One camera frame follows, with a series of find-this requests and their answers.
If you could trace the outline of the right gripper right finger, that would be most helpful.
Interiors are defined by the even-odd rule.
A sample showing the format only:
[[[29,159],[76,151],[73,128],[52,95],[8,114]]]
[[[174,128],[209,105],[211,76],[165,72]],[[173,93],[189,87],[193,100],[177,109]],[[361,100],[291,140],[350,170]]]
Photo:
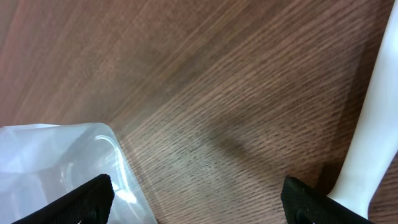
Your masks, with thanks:
[[[295,177],[285,178],[281,201],[288,224],[373,224]]]

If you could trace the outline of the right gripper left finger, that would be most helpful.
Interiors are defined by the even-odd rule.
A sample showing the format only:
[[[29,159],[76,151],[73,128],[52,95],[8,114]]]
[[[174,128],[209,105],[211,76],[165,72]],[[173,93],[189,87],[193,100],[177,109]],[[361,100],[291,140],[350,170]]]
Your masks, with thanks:
[[[113,200],[111,178],[100,174],[12,224],[107,224]]]

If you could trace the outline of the white spoon wide handle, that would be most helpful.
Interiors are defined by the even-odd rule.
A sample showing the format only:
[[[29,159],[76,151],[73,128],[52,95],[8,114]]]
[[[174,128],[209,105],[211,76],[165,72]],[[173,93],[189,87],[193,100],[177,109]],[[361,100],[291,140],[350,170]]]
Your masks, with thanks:
[[[361,218],[397,153],[397,5],[393,5],[356,125],[328,197]]]

